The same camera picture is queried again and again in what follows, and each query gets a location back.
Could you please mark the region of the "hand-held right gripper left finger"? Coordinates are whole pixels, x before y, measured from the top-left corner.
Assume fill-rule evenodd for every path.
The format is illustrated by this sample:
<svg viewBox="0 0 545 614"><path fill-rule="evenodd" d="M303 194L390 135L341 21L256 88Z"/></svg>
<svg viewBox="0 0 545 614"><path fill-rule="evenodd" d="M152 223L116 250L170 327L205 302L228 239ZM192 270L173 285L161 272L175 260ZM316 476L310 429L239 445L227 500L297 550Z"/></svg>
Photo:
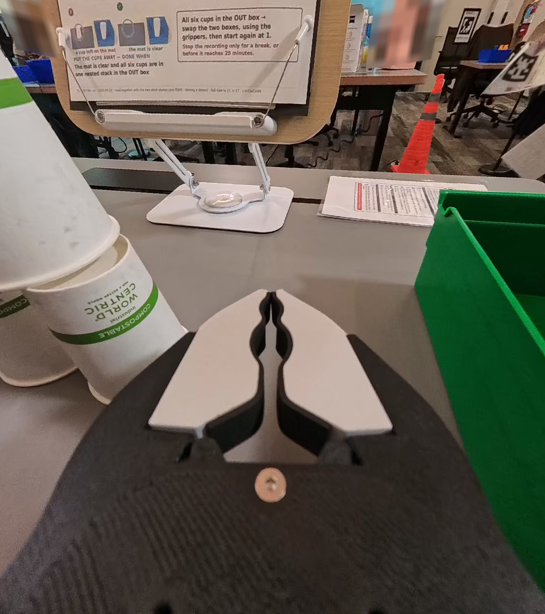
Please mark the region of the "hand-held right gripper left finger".
<svg viewBox="0 0 545 614"><path fill-rule="evenodd" d="M226 453L252 437L264 415L270 292L259 289L195 333L148 420L151 429L215 441Z"/></svg>

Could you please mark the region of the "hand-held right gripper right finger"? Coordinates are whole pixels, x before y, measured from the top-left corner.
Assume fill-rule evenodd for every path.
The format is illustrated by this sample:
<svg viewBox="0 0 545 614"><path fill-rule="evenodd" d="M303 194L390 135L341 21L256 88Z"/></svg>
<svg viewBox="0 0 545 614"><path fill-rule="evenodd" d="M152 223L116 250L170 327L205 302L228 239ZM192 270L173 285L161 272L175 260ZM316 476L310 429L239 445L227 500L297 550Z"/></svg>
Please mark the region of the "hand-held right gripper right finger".
<svg viewBox="0 0 545 614"><path fill-rule="evenodd" d="M276 388L282 433L311 454L330 441L389 434L393 424L351 337L322 312L285 290L272 294Z"/></svg>

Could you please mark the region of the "white paper cup green band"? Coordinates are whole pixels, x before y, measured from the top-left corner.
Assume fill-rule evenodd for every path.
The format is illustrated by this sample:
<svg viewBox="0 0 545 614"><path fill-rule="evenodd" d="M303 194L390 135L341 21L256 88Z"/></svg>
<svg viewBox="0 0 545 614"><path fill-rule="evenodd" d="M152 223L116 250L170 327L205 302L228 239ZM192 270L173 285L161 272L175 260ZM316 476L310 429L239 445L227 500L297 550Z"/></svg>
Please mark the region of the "white paper cup green band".
<svg viewBox="0 0 545 614"><path fill-rule="evenodd" d="M0 292L0 378L11 386L31 388L76 371L23 292Z"/></svg>
<svg viewBox="0 0 545 614"><path fill-rule="evenodd" d="M106 404L187 333L122 234L92 264L24 295Z"/></svg>
<svg viewBox="0 0 545 614"><path fill-rule="evenodd" d="M0 50L0 292L75 272L119 234Z"/></svg>

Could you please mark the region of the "green plastic box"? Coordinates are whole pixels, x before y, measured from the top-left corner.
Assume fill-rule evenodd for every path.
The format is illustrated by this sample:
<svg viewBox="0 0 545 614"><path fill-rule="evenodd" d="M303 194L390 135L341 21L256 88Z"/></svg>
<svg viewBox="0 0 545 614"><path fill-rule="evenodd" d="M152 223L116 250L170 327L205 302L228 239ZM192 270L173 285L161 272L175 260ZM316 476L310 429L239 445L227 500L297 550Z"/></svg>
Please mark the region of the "green plastic box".
<svg viewBox="0 0 545 614"><path fill-rule="evenodd" d="M545 194L441 192L415 291L469 461L545 593Z"/></svg>

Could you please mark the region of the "grey desk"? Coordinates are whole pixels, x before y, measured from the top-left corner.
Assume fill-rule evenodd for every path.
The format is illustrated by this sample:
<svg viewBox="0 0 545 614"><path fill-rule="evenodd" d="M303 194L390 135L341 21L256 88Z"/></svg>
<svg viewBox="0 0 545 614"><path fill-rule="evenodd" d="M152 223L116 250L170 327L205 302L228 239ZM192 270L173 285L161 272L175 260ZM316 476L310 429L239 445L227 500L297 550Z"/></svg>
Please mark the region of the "grey desk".
<svg viewBox="0 0 545 614"><path fill-rule="evenodd" d="M300 203L264 236L172 229L145 220L160 196L99 195L188 328L284 289L354 334L393 433L312 465L281 436L278 462L273 324L264 422L237 450L259 463L147 427L193 334L109 407L80 373L0 380L0 613L545 613L449 431L413 288L428 230Z"/></svg>

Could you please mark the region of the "wooden document stand white base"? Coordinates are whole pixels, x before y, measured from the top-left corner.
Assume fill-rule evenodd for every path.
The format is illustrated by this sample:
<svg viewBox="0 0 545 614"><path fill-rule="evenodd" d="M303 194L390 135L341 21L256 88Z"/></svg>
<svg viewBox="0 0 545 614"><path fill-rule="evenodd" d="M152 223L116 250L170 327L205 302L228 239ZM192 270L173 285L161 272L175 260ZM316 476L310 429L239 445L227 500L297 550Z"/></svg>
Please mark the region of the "wooden document stand white base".
<svg viewBox="0 0 545 614"><path fill-rule="evenodd" d="M146 215L147 221L170 226L272 233L284 225L293 191L274 187L261 144L295 144L315 135L328 121L336 102L342 71L350 1L317 1L308 97L305 104L220 103L120 104L70 98L67 36L58 1L47 1L59 55L53 61L56 91L64 111L83 131L95 136L141 139L178 176L181 185ZM295 40L313 26L307 23ZM198 179L172 153L166 141L246 143L258 170L257 179Z"/></svg>

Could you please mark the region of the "laminated paper sheet red label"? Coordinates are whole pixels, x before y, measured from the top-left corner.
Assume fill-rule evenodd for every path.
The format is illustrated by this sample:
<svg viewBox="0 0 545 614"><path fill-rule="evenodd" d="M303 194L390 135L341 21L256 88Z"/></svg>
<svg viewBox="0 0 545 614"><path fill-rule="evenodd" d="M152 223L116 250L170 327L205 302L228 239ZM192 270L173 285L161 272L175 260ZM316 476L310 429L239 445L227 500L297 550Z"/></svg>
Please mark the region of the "laminated paper sheet red label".
<svg viewBox="0 0 545 614"><path fill-rule="evenodd" d="M441 191L486 192L475 183L332 176L318 216L430 228Z"/></svg>

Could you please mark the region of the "orange traffic cone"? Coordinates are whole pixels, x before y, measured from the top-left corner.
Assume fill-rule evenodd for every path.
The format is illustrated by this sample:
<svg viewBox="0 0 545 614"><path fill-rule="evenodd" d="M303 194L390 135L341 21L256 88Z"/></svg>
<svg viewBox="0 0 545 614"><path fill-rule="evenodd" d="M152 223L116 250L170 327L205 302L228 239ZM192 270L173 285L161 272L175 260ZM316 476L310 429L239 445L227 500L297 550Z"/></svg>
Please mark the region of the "orange traffic cone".
<svg viewBox="0 0 545 614"><path fill-rule="evenodd" d="M403 174L429 174L427 170L428 158L439 110L440 95L445 82L445 76L436 77L434 87L430 93L422 114L411 135L407 148L399 163L391 165L393 173Z"/></svg>

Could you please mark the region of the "long wooden work table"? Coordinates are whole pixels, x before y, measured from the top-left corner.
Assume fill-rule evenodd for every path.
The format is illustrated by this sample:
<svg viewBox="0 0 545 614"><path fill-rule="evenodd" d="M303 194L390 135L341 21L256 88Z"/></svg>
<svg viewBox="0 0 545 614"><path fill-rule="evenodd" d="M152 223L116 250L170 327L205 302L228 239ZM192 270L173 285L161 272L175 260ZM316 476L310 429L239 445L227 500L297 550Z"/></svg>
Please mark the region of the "long wooden work table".
<svg viewBox="0 0 545 614"><path fill-rule="evenodd" d="M395 70L377 68L341 76L335 111L380 112L370 164L371 171L378 171L380 166L396 93L409 87L423 85L426 80L427 75L414 68Z"/></svg>

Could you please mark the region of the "printed instruction sheet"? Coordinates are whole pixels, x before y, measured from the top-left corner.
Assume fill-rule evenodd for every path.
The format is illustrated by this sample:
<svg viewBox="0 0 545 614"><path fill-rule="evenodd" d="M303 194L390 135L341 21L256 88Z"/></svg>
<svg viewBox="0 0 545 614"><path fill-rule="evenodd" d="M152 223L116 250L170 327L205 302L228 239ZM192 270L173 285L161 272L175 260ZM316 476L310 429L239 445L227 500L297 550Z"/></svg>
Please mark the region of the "printed instruction sheet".
<svg viewBox="0 0 545 614"><path fill-rule="evenodd" d="M305 104L317 1L58 1L70 98ZM309 29L294 48L303 27Z"/></svg>

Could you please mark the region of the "white carton blue print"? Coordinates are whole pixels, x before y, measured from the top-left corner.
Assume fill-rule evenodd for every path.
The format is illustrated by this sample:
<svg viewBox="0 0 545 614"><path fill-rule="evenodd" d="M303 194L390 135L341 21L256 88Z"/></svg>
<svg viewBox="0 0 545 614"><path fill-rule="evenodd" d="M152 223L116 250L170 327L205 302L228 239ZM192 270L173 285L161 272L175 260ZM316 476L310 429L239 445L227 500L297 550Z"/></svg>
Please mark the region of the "white carton blue print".
<svg viewBox="0 0 545 614"><path fill-rule="evenodd" d="M341 72L357 73L366 67L373 15L364 4L352 4L345 35Z"/></svg>

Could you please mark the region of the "black office chair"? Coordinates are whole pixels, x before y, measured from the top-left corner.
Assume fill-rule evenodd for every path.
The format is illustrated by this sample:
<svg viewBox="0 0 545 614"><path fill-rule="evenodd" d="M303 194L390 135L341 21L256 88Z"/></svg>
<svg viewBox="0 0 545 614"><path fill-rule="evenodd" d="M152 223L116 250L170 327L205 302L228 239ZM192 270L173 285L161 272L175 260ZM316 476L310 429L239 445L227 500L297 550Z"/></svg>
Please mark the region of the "black office chair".
<svg viewBox="0 0 545 614"><path fill-rule="evenodd" d="M450 134L455 134L464 115L467 116L463 123L465 128L480 114L489 116L494 126L498 126L498 114L486 105L493 99L483 97L483 92L501 70L493 68L493 65L503 65L510 55L510 50L499 51L499 47L509 47L513 37L514 25L511 23L498 27L483 25L476 30L458 66L447 104L447 120L450 121L447 131Z"/></svg>

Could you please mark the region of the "black white marker card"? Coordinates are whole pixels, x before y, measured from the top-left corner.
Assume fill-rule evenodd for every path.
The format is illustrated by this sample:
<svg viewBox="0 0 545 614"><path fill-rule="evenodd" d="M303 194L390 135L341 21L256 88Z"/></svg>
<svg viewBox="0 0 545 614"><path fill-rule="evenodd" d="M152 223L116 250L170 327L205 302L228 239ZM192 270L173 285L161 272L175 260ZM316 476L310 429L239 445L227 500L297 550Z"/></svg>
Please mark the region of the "black white marker card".
<svg viewBox="0 0 545 614"><path fill-rule="evenodd" d="M484 97L520 93L545 84L545 34L530 40L483 90Z"/></svg>

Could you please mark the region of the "framed black white marker sign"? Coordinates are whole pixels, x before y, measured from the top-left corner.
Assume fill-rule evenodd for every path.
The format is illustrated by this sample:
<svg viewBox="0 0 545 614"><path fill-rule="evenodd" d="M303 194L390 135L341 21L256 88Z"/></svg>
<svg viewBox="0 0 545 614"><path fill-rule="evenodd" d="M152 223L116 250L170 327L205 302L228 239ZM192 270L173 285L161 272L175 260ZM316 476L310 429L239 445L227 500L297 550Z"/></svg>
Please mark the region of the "framed black white marker sign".
<svg viewBox="0 0 545 614"><path fill-rule="evenodd" d="M467 7L463 10L456 35L453 39L454 45L464 45L469 43L476 30L481 12L482 9L476 7Z"/></svg>

